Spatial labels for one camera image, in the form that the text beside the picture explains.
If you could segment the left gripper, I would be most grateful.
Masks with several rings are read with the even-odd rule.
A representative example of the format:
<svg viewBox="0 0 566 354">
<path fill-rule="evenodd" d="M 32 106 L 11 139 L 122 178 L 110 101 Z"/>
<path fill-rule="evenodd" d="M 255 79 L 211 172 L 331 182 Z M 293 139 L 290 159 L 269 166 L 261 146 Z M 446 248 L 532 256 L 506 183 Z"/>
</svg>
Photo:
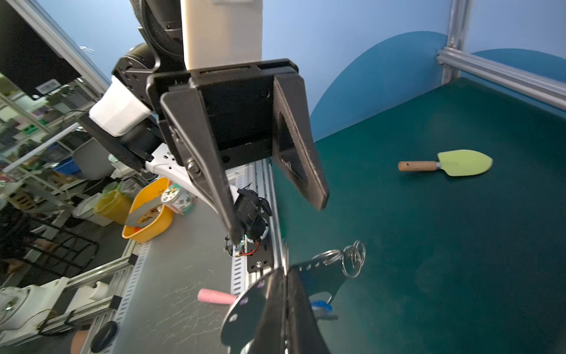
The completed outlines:
<svg viewBox="0 0 566 354">
<path fill-rule="evenodd" d="M 274 161 L 314 208 L 327 206 L 330 189 L 312 138 L 305 82 L 297 73 L 298 66 L 283 58 L 158 72 L 147 79 L 150 104 L 176 164 L 184 163 L 234 245 L 243 228 L 225 169 L 271 156 L 272 129 Z"/>
</svg>

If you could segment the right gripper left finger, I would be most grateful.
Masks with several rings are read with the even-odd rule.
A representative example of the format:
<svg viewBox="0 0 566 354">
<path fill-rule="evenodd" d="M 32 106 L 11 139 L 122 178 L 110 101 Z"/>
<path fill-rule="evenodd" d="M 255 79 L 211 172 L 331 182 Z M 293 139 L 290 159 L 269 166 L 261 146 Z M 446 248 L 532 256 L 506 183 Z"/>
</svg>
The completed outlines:
<svg viewBox="0 0 566 354">
<path fill-rule="evenodd" d="M 249 353 L 284 353 L 287 278 L 281 268 L 273 270 L 251 288 L 264 305 Z"/>
</svg>

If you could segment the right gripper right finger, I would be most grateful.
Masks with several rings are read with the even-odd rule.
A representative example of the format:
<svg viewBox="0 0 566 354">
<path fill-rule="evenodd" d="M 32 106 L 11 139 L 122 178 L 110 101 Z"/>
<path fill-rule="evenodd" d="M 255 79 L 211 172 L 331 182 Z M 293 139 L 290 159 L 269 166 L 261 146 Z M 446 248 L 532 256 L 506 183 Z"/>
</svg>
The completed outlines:
<svg viewBox="0 0 566 354">
<path fill-rule="evenodd" d="M 292 268 L 287 275 L 287 308 L 288 352 L 330 353 L 318 329 L 297 268 Z"/>
</svg>

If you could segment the metal key holder plate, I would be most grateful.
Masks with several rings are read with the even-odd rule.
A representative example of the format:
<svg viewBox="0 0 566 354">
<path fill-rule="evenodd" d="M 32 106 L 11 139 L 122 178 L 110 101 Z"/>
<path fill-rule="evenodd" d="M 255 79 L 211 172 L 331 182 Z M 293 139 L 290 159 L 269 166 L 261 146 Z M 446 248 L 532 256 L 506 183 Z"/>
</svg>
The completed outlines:
<svg viewBox="0 0 566 354">
<path fill-rule="evenodd" d="M 328 353 L 318 323 L 338 318 L 333 298 L 365 261 L 357 240 L 262 276 L 229 309 L 222 344 L 229 353 Z"/>
</svg>

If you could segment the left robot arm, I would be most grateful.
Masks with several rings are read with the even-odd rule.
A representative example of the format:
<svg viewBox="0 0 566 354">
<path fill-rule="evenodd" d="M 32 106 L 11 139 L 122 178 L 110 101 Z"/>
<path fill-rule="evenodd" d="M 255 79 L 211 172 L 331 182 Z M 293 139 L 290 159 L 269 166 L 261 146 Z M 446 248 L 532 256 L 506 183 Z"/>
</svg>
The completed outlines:
<svg viewBox="0 0 566 354">
<path fill-rule="evenodd" d="M 166 176 L 221 217 L 232 243 L 260 224 L 263 198 L 228 169 L 273 159 L 324 209 L 306 88 L 291 60 L 262 60 L 261 1 L 133 1 L 144 43 L 121 57 L 81 125 L 121 162 Z"/>
</svg>

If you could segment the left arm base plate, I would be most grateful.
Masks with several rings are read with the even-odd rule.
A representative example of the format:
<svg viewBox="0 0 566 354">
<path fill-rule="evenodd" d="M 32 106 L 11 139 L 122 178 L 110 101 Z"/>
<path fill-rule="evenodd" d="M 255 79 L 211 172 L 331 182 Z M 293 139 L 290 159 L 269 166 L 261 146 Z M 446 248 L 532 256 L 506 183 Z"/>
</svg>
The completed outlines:
<svg viewBox="0 0 566 354">
<path fill-rule="evenodd" d="M 271 217 L 273 211 L 266 198 L 248 186 L 238 188 L 234 203 L 237 220 L 243 227 L 243 236 L 234 245 L 226 237 L 225 251 L 232 258 L 246 260 L 249 274 L 274 266 L 271 242 Z"/>
</svg>

